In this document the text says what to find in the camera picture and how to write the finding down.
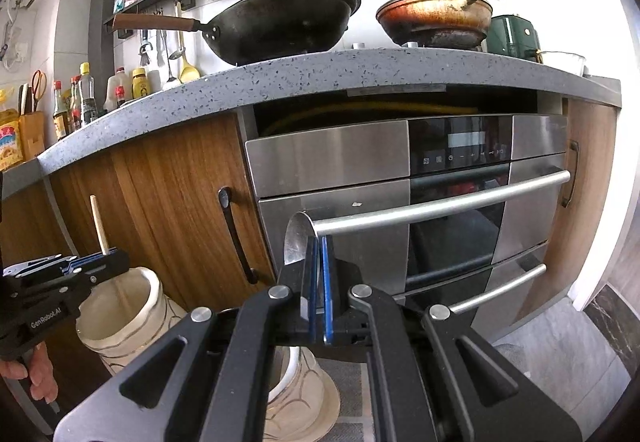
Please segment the kitchen countertop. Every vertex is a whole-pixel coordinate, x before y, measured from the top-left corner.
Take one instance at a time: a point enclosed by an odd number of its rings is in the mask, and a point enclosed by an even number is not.
[[[419,89],[429,84],[537,89],[616,107],[622,103],[615,79],[580,77],[529,60],[482,52],[379,48],[284,57],[207,75],[99,118],[37,159],[8,170],[2,199],[95,152],[194,118],[304,94],[376,86]]]

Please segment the silver oven handle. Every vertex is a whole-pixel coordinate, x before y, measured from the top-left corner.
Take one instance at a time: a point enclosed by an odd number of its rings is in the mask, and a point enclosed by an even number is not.
[[[465,299],[464,301],[460,301],[460,303],[456,303],[455,305],[450,306],[449,310],[451,310],[454,314],[462,314],[464,312],[468,312],[469,310],[478,308],[480,305],[484,305],[492,299],[506,294],[507,292],[513,290],[516,287],[519,287],[520,285],[524,285],[527,281],[531,281],[533,278],[537,278],[539,275],[544,274],[545,272],[546,265],[544,263],[540,263],[540,265],[538,265],[537,267],[532,268],[531,270],[527,270],[523,275],[512,279],[504,285],[500,285],[493,290],[484,292],[469,299]]]
[[[312,219],[307,211],[301,211],[293,215],[287,225],[284,240],[284,262],[288,265],[304,258],[306,239],[309,236],[321,237],[329,234],[346,234],[388,225],[417,223],[443,216],[456,215],[471,209],[479,209],[494,203],[505,202],[545,187],[558,186],[568,182],[570,179],[571,173],[569,171],[559,170],[531,180],[495,187],[495,189],[485,189],[468,195],[362,213],[361,215],[341,216],[339,218]]]

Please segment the beige ceramic vase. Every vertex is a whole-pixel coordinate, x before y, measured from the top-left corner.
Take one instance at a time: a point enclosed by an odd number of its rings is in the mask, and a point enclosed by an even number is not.
[[[186,312],[162,293],[162,283],[148,268],[131,268],[117,276],[126,292],[127,310],[111,281],[95,287],[80,305],[78,337],[97,352],[112,375],[173,327]]]
[[[280,349],[280,380],[269,392],[262,439],[315,442],[329,432],[338,418],[338,389],[307,348]]]

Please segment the bolt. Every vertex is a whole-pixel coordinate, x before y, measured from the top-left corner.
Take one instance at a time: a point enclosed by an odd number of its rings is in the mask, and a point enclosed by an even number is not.
[[[269,289],[269,297],[271,299],[284,299],[289,295],[289,287],[284,285],[276,285]]]
[[[211,319],[211,310],[207,307],[198,307],[191,312],[191,320],[196,323],[204,323]]]
[[[369,297],[372,293],[371,287],[369,285],[354,285],[353,288],[351,288],[351,293],[353,294],[353,297],[359,297],[359,298],[364,298],[364,297]]]
[[[433,305],[429,309],[429,315],[431,316],[431,319],[435,319],[436,321],[444,321],[445,319],[449,319],[451,310],[449,310],[449,307],[446,307],[444,305]]]

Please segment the wok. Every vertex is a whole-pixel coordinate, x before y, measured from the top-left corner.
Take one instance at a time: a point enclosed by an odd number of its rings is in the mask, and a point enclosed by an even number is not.
[[[360,0],[240,0],[206,24],[196,19],[118,14],[113,28],[201,30],[220,59],[242,66],[329,50],[359,7]]]
[[[484,0],[391,0],[376,19],[395,44],[468,49],[486,37],[492,12]]]

